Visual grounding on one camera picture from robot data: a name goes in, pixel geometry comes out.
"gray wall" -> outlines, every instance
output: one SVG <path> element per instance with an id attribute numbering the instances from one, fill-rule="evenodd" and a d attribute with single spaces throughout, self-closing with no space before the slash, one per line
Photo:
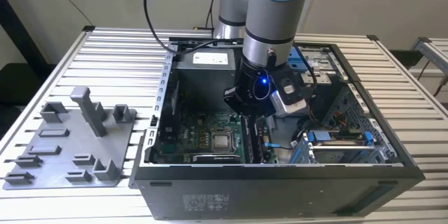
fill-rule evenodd
<path id="1" fill-rule="evenodd" d="M 303 32 L 375 34 L 391 49 L 448 38 L 448 0 L 314 0 Z"/>

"blue latch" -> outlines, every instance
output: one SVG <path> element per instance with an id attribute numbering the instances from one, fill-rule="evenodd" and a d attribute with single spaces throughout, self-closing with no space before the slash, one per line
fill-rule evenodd
<path id="1" fill-rule="evenodd" d="M 372 145 L 374 144 L 374 136 L 372 133 L 366 131 L 364 132 L 364 137 L 366 137 L 366 141 L 367 141 L 367 145 Z"/>

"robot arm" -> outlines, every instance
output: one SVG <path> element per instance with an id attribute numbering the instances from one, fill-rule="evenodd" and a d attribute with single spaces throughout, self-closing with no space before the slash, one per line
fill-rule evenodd
<path id="1" fill-rule="evenodd" d="M 310 87 L 287 60 L 304 0 L 248 0 L 243 62 L 224 101 L 240 114 L 286 115 L 306 108 Z"/>

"aluminum extrusion table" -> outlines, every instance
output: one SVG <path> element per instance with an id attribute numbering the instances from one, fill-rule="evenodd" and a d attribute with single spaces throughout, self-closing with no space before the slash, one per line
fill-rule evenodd
<path id="1" fill-rule="evenodd" d="M 168 37 L 210 37 L 208 31 L 159 30 Z M 366 218 L 216 220 L 207 223 L 448 223 L 448 112 L 384 45 L 367 36 L 298 34 L 296 41 L 338 44 L 362 84 L 415 158 L 427 180 Z M 112 188 L 0 189 L 0 220 L 11 223 L 154 223 L 140 191 L 128 189 L 139 138 L 150 125 L 166 50 L 148 30 L 96 28 L 78 37 L 52 75 L 0 141 L 2 178 L 42 123 L 46 101 L 74 108 L 74 86 L 90 86 L 104 108 L 138 110 L 122 182 Z"/>

